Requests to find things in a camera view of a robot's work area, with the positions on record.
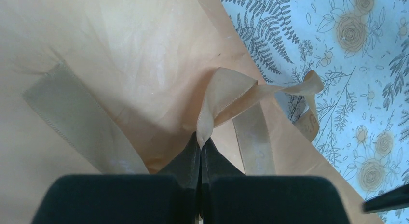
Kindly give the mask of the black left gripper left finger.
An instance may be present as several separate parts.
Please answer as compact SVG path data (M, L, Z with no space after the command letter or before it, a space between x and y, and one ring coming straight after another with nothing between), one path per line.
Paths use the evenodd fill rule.
M192 224L200 148L193 133L185 148L155 174L77 174L48 189L34 224Z

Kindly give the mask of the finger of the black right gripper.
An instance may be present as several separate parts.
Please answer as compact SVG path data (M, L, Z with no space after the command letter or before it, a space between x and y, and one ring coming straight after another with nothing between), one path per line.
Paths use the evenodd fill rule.
M363 213L377 213L409 207L409 185L400 186L362 204Z

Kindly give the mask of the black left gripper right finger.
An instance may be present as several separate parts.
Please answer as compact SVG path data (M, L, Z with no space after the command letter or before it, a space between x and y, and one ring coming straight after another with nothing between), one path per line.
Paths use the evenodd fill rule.
M205 224L347 224L335 186L317 176L246 176L208 140L201 150Z

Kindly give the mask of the beige ribbon pile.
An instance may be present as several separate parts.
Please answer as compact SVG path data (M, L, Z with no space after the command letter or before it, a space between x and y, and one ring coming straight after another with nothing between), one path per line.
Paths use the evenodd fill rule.
M315 95L324 89L320 77L309 71L291 87L259 85L242 73L218 68L207 85L197 119L200 147L215 127L232 121L247 175L274 175L272 145L260 102L281 91L303 96L312 118L309 140L317 134ZM98 171L109 174L146 174L148 170L119 127L65 64L58 64L23 93L23 99L64 141Z

